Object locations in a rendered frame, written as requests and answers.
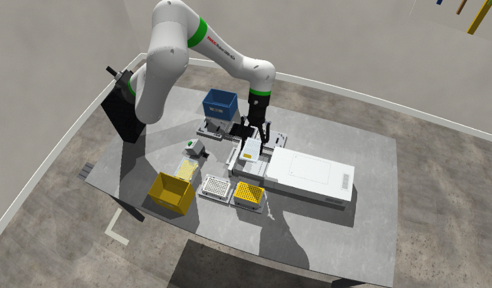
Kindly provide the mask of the blue bin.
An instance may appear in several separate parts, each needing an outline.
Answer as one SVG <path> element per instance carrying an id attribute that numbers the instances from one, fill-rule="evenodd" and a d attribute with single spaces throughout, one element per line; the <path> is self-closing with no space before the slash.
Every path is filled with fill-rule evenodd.
<path id="1" fill-rule="evenodd" d="M 237 105 L 237 93 L 211 88 L 204 100 L 205 116 L 231 121 Z"/>

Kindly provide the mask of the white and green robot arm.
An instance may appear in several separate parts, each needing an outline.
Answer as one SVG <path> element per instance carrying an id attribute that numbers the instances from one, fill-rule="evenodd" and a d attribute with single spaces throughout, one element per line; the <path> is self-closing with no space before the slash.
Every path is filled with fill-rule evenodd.
<path id="1" fill-rule="evenodd" d="M 154 124 L 161 119 L 169 91 L 187 69 L 188 48 L 213 60 L 232 77 L 249 81 L 250 105 L 269 105 L 276 76 L 270 62 L 235 51 L 181 0 L 163 0 L 152 13 L 147 62 L 134 74 L 106 68 L 115 77 L 114 87 L 121 89 L 127 102 L 135 104 L 139 121 Z"/>

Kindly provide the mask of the yellow bin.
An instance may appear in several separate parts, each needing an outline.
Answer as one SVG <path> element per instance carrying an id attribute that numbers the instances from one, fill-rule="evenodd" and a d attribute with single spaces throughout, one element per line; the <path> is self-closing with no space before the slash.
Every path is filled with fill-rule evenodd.
<path id="1" fill-rule="evenodd" d="M 148 195 L 156 204 L 186 215 L 195 192 L 189 182 L 160 172 Z"/>

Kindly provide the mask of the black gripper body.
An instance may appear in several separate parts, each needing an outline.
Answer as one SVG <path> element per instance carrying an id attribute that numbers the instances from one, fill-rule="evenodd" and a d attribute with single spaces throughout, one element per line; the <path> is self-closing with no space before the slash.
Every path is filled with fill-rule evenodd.
<path id="1" fill-rule="evenodd" d="M 247 120 L 250 122 L 252 119 L 254 120 L 251 126 L 258 127 L 256 122 L 259 121 L 260 125 L 265 123 L 265 115 L 266 115 L 266 107 L 254 107 L 249 105 L 249 114 L 247 116 Z"/>

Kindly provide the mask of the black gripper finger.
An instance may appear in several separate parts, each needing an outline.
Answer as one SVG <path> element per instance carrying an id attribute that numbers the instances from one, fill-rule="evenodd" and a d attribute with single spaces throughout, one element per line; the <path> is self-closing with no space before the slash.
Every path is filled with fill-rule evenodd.
<path id="1" fill-rule="evenodd" d="M 248 132 L 249 128 L 251 127 L 251 124 L 253 123 L 253 119 L 250 121 L 250 123 L 248 124 L 247 128 L 245 129 L 244 133 L 242 133 L 243 131 L 243 127 L 244 127 L 244 124 L 245 124 L 245 121 L 247 119 L 247 116 L 243 115 L 241 117 L 241 124 L 240 124 L 240 127 L 239 127 L 239 132 L 238 132 L 238 136 L 240 136 L 240 139 L 242 140 L 241 141 L 241 151 L 243 150 L 243 147 L 244 147 L 244 144 L 245 144 L 245 135 L 246 133 Z"/>
<path id="2" fill-rule="evenodd" d="M 266 138 L 264 137 L 264 131 L 263 131 L 262 125 L 260 125 L 259 121 L 257 121 L 256 124 L 258 126 L 258 130 L 259 130 L 260 138 L 261 138 L 260 153 L 259 153 L 259 155 L 261 156 L 262 150 L 263 150 L 263 145 L 268 143 L 268 141 L 270 140 L 270 124 L 271 124 L 271 122 L 270 121 L 268 122 L 267 120 L 265 120 Z"/>

